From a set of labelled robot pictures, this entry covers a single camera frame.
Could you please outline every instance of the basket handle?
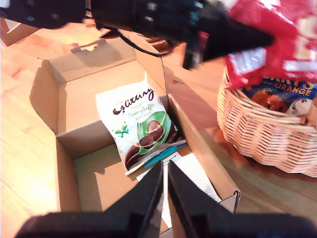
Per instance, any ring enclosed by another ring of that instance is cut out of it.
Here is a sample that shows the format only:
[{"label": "basket handle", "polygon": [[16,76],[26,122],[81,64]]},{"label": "basket handle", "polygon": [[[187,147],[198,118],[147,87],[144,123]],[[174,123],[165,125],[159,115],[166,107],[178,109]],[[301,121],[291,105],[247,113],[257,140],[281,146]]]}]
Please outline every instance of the basket handle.
[{"label": "basket handle", "polygon": [[313,100],[311,109],[307,115],[308,125],[317,127],[317,96]]}]

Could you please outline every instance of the open cardboard box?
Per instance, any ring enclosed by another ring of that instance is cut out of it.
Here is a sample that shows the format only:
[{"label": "open cardboard box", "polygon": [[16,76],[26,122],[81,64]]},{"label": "open cardboard box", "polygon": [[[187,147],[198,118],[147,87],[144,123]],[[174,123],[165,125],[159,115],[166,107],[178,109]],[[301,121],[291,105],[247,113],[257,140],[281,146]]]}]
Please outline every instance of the open cardboard box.
[{"label": "open cardboard box", "polygon": [[[155,49],[136,34],[130,39]],[[30,101],[56,135],[57,200],[60,211],[102,211],[132,189],[136,171],[125,176],[113,138],[99,118],[95,95],[140,82],[144,71],[167,113],[181,128],[187,145],[214,185],[221,203],[234,211],[240,192],[209,146],[171,95],[166,95],[160,58],[134,50],[121,39],[98,40],[91,51],[76,48],[57,59],[44,60],[37,71]],[[167,229],[163,222],[161,231]]]}]

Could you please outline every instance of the box lid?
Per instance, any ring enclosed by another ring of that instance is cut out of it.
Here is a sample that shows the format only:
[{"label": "box lid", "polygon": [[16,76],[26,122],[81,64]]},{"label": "box lid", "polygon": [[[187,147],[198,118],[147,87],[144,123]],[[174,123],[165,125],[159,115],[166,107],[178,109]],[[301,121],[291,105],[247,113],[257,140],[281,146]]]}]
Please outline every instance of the box lid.
[{"label": "box lid", "polygon": [[[158,53],[154,47],[135,33],[130,34],[129,38],[141,48]],[[58,132],[60,121],[58,119],[60,117],[59,110],[64,110],[64,108],[61,108],[64,104],[60,102],[67,100],[67,93],[61,94],[60,87],[62,85],[67,85],[69,82],[82,78],[94,80],[94,74],[97,76],[102,71],[107,71],[133,61],[137,61],[148,73],[152,81],[151,86],[155,90],[160,91],[161,93],[159,94],[165,94],[166,86],[161,58],[140,52],[126,44],[120,38],[107,41],[99,39],[88,45],[73,48],[70,53],[64,56],[44,60],[33,82],[30,95],[31,104],[44,122],[58,135],[60,134]],[[136,82],[135,77],[127,77],[128,72],[124,72],[123,70],[117,70],[116,72],[121,74],[118,76],[120,78],[120,83],[118,83],[120,86]],[[116,79],[108,81],[105,79],[103,91],[114,87],[116,87]]]}]

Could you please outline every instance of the box flap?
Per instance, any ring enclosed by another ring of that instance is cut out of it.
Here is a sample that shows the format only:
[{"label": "box flap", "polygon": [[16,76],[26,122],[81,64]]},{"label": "box flap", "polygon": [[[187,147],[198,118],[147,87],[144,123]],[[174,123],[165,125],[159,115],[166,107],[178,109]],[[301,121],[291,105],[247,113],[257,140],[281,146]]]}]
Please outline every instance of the box flap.
[{"label": "box flap", "polygon": [[32,107],[48,127],[57,134],[58,86],[47,60],[38,68],[30,94]]},{"label": "box flap", "polygon": [[[92,51],[86,46],[96,45]],[[69,54],[49,60],[57,83],[65,83],[136,59],[131,46],[122,39],[99,39],[77,47]]]},{"label": "box flap", "polygon": [[[148,42],[142,39],[137,34],[133,33],[129,35],[130,40],[137,46],[144,50],[159,54],[159,52],[151,46]],[[166,93],[164,67],[161,57],[154,57],[149,54],[143,53],[134,49],[137,61],[143,66],[143,68],[149,73],[149,75],[156,81],[160,88]]]},{"label": "box flap", "polygon": [[232,195],[235,195],[236,192],[239,191],[237,185],[224,169],[210,147],[206,144],[187,115],[180,108],[173,96],[168,94],[168,98],[169,104],[171,108],[173,108],[172,112],[169,113],[170,116],[173,119],[177,118],[179,120],[179,125],[181,125],[188,146],[196,155],[199,163],[202,165],[207,176],[212,181],[212,184],[214,185],[221,199],[226,199]]}]

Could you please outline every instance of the black cable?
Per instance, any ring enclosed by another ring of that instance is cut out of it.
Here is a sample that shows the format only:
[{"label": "black cable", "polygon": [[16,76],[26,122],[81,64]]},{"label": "black cable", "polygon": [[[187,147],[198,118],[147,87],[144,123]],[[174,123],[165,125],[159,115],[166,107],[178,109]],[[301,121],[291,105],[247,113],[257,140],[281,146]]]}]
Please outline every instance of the black cable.
[{"label": "black cable", "polygon": [[125,37],[117,28],[114,28],[114,27],[110,27],[110,26],[105,26],[105,25],[102,25],[103,28],[106,28],[106,29],[109,29],[111,31],[114,31],[118,34],[118,36],[125,42],[127,43],[129,46],[135,48],[136,50],[138,51],[141,51],[143,53],[146,53],[146,54],[149,54],[151,56],[155,56],[155,57],[162,57],[162,56],[166,56],[170,53],[172,53],[174,51],[174,44],[170,41],[167,41],[168,44],[170,45],[171,47],[171,50],[169,52],[166,52],[164,54],[156,54],[156,53],[153,53],[153,52],[150,52],[150,51],[147,51],[147,50],[144,50],[142,49],[141,47],[139,47],[138,45],[136,45],[134,42],[132,42],[129,38]]}]

